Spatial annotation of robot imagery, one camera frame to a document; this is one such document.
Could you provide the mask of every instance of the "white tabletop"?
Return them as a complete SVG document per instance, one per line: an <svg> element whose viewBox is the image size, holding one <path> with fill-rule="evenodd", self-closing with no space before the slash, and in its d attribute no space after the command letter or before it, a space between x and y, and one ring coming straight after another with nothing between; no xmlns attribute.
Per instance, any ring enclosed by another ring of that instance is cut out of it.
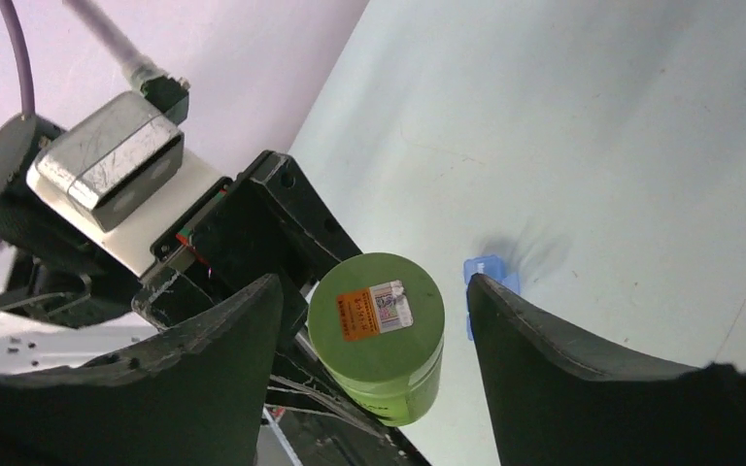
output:
<svg viewBox="0 0 746 466"><path fill-rule="evenodd" d="M436 466L497 464L461 276L485 250L614 342L746 368L746 2L373 0L291 153L443 290L442 386L405 428Z"/></svg>

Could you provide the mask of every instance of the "blue plastic piece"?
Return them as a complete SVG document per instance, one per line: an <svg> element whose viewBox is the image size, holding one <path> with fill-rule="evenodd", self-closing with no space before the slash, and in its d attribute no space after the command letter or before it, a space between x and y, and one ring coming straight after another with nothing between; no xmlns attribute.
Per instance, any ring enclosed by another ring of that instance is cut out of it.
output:
<svg viewBox="0 0 746 466"><path fill-rule="evenodd" d="M470 279L476 274L484 274L501 283L516 294L522 292L519 274L507 275L507 266L497 255L485 255L474 257L464 261L464 284L470 283ZM467 339L473 341L473 331L470 329L470 310L467 310Z"/></svg>

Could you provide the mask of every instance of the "green plastic jar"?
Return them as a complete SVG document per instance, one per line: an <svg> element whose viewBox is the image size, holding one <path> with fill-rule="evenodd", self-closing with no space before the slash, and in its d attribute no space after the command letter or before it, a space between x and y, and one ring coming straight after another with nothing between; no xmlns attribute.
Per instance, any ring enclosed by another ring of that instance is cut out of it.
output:
<svg viewBox="0 0 746 466"><path fill-rule="evenodd" d="M308 329L327 370L385 425L415 422L436 399L445 311L439 288L410 260L368 253L331 270Z"/></svg>

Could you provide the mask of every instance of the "barcode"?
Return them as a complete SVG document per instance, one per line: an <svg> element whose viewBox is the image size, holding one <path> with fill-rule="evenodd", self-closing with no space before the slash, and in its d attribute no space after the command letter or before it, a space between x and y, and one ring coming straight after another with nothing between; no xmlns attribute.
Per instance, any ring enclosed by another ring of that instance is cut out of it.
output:
<svg viewBox="0 0 746 466"><path fill-rule="evenodd" d="M370 287L370 295L376 303L376 317L380 333L398 330L412 324L407 296L401 282L384 283Z"/></svg>

